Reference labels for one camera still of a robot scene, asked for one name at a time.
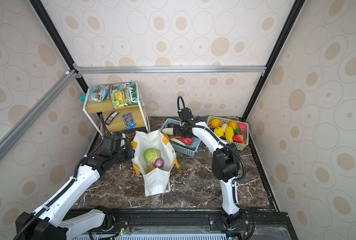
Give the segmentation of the red bell pepper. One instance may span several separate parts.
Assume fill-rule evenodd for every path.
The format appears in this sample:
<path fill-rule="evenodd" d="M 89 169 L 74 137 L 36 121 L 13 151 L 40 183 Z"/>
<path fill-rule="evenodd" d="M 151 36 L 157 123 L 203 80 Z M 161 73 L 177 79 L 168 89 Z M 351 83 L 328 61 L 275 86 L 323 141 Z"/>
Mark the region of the red bell pepper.
<path fill-rule="evenodd" d="M 182 142 L 187 146 L 191 146 L 193 144 L 194 140 L 191 138 L 183 138 Z"/>

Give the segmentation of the white grocery bag yellow handles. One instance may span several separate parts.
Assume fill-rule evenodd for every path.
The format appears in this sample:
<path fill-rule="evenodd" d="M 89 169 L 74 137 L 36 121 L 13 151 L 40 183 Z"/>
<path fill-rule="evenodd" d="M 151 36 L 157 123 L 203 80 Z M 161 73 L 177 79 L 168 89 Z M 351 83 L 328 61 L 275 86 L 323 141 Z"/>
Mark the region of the white grocery bag yellow handles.
<path fill-rule="evenodd" d="M 151 133 L 137 131 L 131 145 L 135 150 L 133 167 L 144 179 L 145 196 L 170 192 L 171 169 L 180 167 L 170 138 L 159 130 Z"/>

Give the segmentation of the purple cabbage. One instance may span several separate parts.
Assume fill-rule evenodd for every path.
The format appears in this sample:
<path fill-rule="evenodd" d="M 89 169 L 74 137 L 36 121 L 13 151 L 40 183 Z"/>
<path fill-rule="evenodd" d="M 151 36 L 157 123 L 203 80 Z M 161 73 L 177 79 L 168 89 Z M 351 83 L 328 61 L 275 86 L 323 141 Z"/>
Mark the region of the purple cabbage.
<path fill-rule="evenodd" d="M 156 168 L 162 169 L 164 167 L 164 160 L 163 159 L 156 159 L 154 162 L 154 166 Z"/>

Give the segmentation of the green plastic basket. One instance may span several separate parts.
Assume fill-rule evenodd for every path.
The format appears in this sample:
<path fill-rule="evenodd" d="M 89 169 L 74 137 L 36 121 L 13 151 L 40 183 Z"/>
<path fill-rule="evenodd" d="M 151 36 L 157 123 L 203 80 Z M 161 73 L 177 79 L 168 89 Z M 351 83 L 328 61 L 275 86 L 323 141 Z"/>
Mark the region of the green plastic basket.
<path fill-rule="evenodd" d="M 247 123 L 209 116 L 207 125 L 218 137 L 228 144 L 234 144 L 239 151 L 249 145 L 249 125 Z"/>

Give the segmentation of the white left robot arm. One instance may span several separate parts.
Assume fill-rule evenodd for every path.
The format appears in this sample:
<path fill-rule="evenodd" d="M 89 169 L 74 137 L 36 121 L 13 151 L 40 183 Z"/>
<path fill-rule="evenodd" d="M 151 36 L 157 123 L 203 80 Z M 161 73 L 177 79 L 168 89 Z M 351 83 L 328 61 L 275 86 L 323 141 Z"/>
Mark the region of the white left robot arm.
<path fill-rule="evenodd" d="M 102 142 L 75 166 L 74 173 L 49 200 L 32 213 L 16 219 L 16 240 L 71 240 L 91 229 L 113 228 L 114 217 L 105 207 L 65 220 L 66 214 L 82 194 L 113 165 L 131 160 L 134 149 L 124 133 L 110 133 L 103 127 Z"/>

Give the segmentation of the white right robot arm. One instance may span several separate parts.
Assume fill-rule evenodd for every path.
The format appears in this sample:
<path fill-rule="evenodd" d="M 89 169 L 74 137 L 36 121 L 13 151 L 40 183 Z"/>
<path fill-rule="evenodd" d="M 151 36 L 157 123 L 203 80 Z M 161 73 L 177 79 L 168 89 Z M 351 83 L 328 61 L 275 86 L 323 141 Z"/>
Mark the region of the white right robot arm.
<path fill-rule="evenodd" d="M 223 197 L 223 223 L 227 229 L 234 229 L 246 217 L 248 210 L 238 201 L 237 182 L 246 176 L 245 163 L 234 144 L 228 144 L 218 137 L 208 125 L 186 107 L 183 97 L 177 97 L 178 115 L 181 124 L 173 127 L 173 136 L 200 139 L 213 154 L 212 171 L 220 181 Z"/>

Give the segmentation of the green cabbage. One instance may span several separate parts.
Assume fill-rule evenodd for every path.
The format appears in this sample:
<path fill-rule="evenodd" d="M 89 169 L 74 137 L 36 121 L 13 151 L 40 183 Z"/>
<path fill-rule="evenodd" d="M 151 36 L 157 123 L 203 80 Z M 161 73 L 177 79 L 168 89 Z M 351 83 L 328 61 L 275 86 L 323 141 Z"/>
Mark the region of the green cabbage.
<path fill-rule="evenodd" d="M 159 150 L 151 148 L 147 149 L 143 154 L 144 160 L 149 164 L 154 164 L 160 158 Z"/>

